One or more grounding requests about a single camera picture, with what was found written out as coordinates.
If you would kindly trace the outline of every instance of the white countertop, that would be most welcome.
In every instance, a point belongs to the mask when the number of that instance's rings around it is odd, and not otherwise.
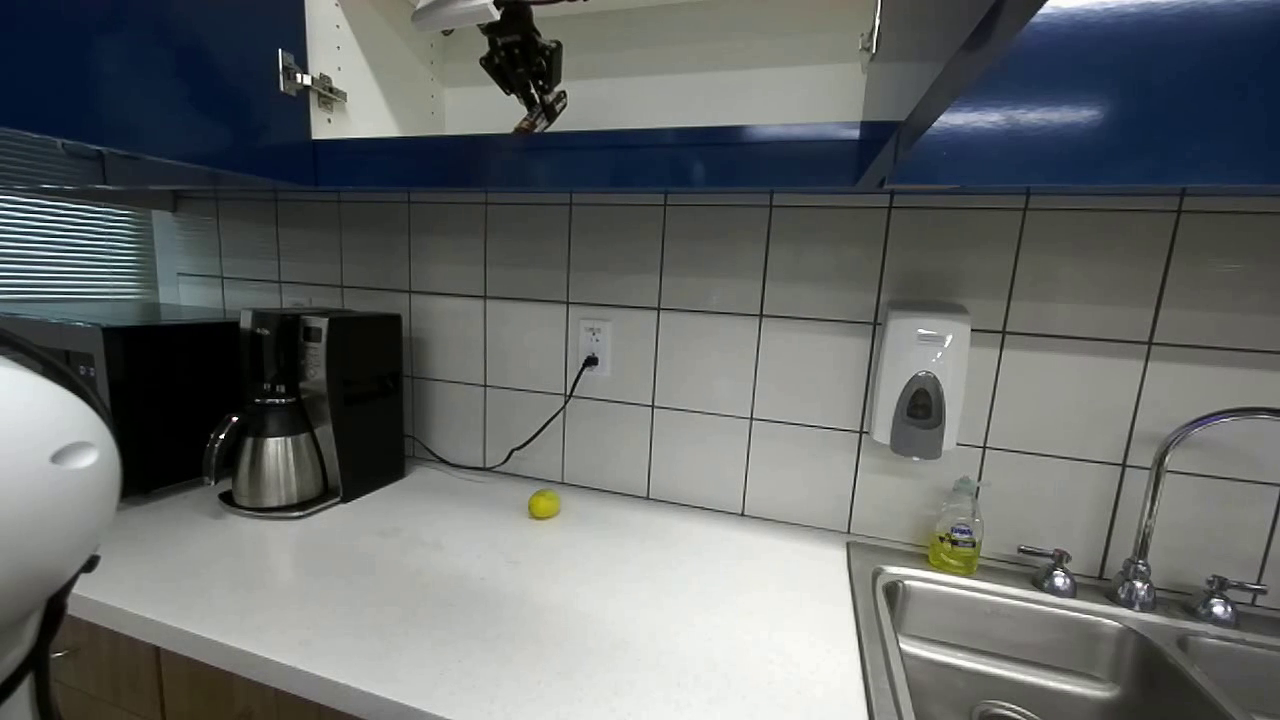
[[[133,504],[73,618],[356,711],[862,720],[839,535],[419,470],[301,526]]]

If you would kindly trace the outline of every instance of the window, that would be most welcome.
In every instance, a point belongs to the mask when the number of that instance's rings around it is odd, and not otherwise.
[[[154,299],[149,211],[0,191],[0,303],[60,299]]]

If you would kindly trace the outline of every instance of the soap dispenser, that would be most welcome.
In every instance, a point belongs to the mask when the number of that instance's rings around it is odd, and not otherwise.
[[[887,313],[870,391],[870,442],[940,462],[960,446],[970,324],[962,313]]]

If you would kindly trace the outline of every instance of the stainless steel sink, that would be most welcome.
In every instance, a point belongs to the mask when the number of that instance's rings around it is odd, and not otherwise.
[[[915,720],[1231,720],[1152,635],[1001,589],[882,573]]]
[[[1225,635],[1185,635],[1188,663],[1257,720],[1280,720],[1280,648]]]
[[[874,547],[846,567],[874,720],[1280,720],[1277,618],[1210,630]]]

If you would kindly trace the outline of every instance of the white tile wall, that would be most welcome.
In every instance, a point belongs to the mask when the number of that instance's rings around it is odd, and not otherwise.
[[[169,296],[183,303],[404,313],[410,428],[452,462],[515,446],[572,380],[574,324],[612,319],[612,380],[582,375],[582,402],[515,475],[921,546],[936,498],[970,472],[994,556],[1064,546],[1081,573],[1098,573],[1123,556],[1135,475],[1167,428],[1220,406],[1280,406],[1277,209],[280,197],[183,199],[154,232],[174,254]],[[874,317],[892,303],[962,303],[981,324],[962,450],[940,464],[895,462],[856,434]],[[1280,589],[1277,434],[1231,425],[1174,453],[1196,475],[1161,507],[1167,582],[1238,573]]]

